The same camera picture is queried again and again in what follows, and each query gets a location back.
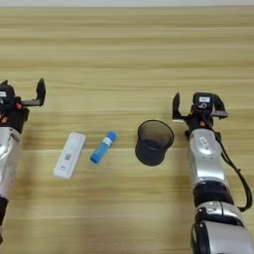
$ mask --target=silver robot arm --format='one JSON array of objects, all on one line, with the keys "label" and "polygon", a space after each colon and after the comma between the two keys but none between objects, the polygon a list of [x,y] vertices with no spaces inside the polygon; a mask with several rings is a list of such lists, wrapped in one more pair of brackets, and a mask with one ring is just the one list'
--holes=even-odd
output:
[{"label": "silver robot arm", "polygon": [[16,169],[21,159],[22,130],[28,120],[29,106],[42,106],[46,88],[43,79],[37,86],[37,98],[21,100],[8,81],[0,83],[0,244],[2,225],[15,181]]},{"label": "silver robot arm", "polygon": [[21,134],[10,127],[0,127],[0,242],[2,223],[21,158]]},{"label": "silver robot arm", "polygon": [[196,93],[189,116],[182,116],[179,106],[180,96],[177,94],[173,118],[185,121],[189,126],[186,135],[190,139],[190,179],[196,207],[195,224],[191,229],[191,252],[254,254],[253,241],[241,211],[234,205],[221,165],[223,151],[218,135],[211,129],[212,117],[227,117],[223,102],[215,94]]},{"label": "silver robot arm", "polygon": [[196,245],[196,236],[202,234],[206,235],[207,244],[203,253],[254,254],[241,212],[233,204],[220,155],[221,148],[212,131],[191,132],[190,178],[197,205],[192,248]]}]

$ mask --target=black cup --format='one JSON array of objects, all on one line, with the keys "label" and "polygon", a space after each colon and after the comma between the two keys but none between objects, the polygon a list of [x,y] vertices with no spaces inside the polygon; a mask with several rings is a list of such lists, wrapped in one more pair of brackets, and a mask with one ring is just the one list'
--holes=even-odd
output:
[{"label": "black cup", "polygon": [[136,156],[147,166],[160,165],[173,143],[174,132],[170,126],[159,120],[148,120],[139,126]]}]

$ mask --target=blue glue stick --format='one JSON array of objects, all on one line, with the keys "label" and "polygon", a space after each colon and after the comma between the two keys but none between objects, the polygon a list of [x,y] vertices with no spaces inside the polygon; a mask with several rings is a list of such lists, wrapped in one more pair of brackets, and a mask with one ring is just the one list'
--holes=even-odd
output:
[{"label": "blue glue stick", "polygon": [[109,149],[112,142],[116,140],[116,134],[113,131],[109,131],[105,138],[102,140],[102,142],[99,144],[99,146],[96,148],[96,150],[93,152],[93,154],[90,157],[90,160],[98,164],[100,160],[103,158],[104,154]]}]

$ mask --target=wooden table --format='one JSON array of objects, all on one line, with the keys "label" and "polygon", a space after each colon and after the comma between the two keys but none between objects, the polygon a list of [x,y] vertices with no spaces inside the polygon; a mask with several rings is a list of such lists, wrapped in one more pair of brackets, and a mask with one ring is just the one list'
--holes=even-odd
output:
[{"label": "wooden table", "polygon": [[[230,117],[216,121],[254,187],[254,8],[1,9],[0,73],[23,98],[47,83],[31,109],[23,158],[4,225],[6,254],[190,253],[194,206],[185,124],[197,91],[216,92]],[[138,126],[160,119],[176,142],[164,163],[139,163]],[[106,131],[118,140],[100,165],[89,156]],[[53,169],[72,132],[86,135],[75,174]],[[226,168],[237,204],[242,185]],[[254,236],[254,208],[244,213]]]}]

